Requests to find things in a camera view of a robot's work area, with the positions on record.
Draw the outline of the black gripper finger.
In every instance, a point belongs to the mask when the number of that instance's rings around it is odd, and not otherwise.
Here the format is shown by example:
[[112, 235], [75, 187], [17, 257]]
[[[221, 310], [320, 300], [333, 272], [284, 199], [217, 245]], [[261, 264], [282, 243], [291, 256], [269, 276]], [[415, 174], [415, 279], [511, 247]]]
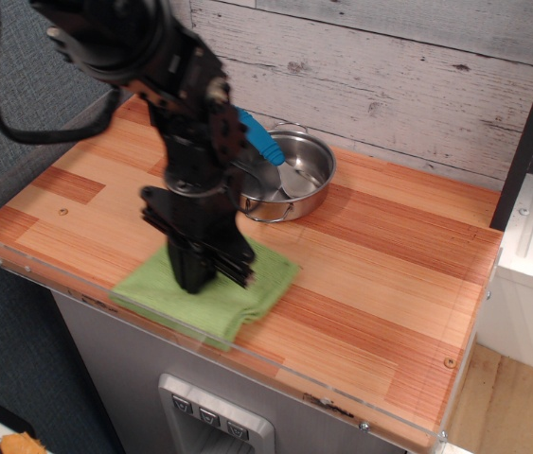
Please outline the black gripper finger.
[[213, 260], [201, 245], [168, 239], [169, 262], [180, 288], [199, 293], [216, 276]]
[[254, 272], [251, 265], [254, 260], [255, 257], [251, 254], [241, 258], [217, 255], [214, 264], [220, 273], [242, 288], [246, 288], [253, 282]]

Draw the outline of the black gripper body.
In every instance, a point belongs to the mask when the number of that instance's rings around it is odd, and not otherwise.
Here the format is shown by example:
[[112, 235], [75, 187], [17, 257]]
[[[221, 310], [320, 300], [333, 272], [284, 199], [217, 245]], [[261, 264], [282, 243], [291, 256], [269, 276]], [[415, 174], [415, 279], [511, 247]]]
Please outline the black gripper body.
[[239, 182], [225, 182], [205, 192], [141, 189], [144, 218], [167, 236], [173, 264], [216, 258], [238, 265], [254, 262], [255, 253], [236, 222], [241, 187]]

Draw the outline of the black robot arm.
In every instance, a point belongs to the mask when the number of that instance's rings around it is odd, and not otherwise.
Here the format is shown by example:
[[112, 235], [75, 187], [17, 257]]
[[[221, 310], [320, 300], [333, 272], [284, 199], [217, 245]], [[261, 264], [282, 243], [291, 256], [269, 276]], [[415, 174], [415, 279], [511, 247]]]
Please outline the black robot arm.
[[164, 185], [141, 191], [143, 218], [165, 234], [178, 285], [217, 274], [240, 286], [255, 255], [236, 216], [245, 126], [222, 63], [166, 1], [36, 1], [59, 50], [86, 75], [143, 99], [166, 147]]

